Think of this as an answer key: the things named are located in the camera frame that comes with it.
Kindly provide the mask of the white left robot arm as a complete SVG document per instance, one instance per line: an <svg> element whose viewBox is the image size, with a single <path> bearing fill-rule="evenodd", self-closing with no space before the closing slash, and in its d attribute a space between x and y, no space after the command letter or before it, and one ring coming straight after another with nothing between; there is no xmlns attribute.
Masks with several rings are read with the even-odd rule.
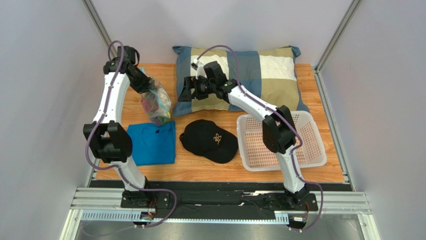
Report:
<svg viewBox="0 0 426 240"><path fill-rule="evenodd" d="M150 82L137 64L137 60L128 57L116 57L105 64L99 109L93 122L83 126L86 155L92 154L107 166L97 166L91 160L89 164L97 170L115 170L124 184L120 204L123 208L147 208L154 201L147 178L133 160L131 137L121 125L128 88L146 87Z"/></svg>

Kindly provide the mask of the clear zip top bag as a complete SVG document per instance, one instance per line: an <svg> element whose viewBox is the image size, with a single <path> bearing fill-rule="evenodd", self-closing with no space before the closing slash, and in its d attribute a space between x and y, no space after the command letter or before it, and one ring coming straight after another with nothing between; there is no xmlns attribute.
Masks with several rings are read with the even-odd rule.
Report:
<svg viewBox="0 0 426 240"><path fill-rule="evenodd" d="M151 78L147 90L140 94L140 103L154 125L163 126L171 121L172 101L157 79Z"/></svg>

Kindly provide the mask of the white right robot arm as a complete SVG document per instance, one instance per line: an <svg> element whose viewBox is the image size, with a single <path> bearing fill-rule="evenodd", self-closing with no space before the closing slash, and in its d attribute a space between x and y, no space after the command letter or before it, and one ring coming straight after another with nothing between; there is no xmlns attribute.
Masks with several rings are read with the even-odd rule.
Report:
<svg viewBox="0 0 426 240"><path fill-rule="evenodd" d="M252 95L236 79L218 80L202 76L184 78L178 101L203 100L209 94L216 94L219 99L241 108L261 123L263 143L275 153L284 177L286 200L292 205L299 205L308 196L309 190L296 160L295 151L303 141L296 131L290 110Z"/></svg>

